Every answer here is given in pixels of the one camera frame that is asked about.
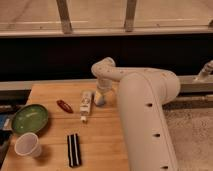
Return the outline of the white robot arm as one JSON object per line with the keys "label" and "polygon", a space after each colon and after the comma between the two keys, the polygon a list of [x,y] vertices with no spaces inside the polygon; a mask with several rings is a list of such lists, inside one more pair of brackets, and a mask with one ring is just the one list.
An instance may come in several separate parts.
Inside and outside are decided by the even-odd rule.
{"label": "white robot arm", "polygon": [[130,171],[178,171],[162,106],[179,94],[179,78],[163,69],[118,67],[110,57],[93,64],[91,72],[99,96],[119,83],[117,106]]}

